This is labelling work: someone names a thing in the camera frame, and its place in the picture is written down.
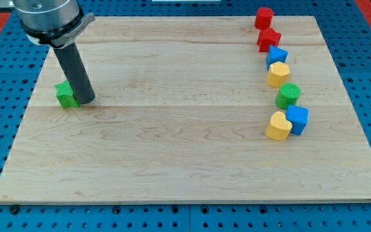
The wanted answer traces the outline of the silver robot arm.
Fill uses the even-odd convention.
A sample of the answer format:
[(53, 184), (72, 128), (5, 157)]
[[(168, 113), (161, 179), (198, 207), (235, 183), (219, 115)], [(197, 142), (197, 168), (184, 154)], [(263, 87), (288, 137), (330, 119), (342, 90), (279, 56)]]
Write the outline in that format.
[(63, 49), (95, 20), (77, 0), (13, 0), (29, 40), (36, 45)]

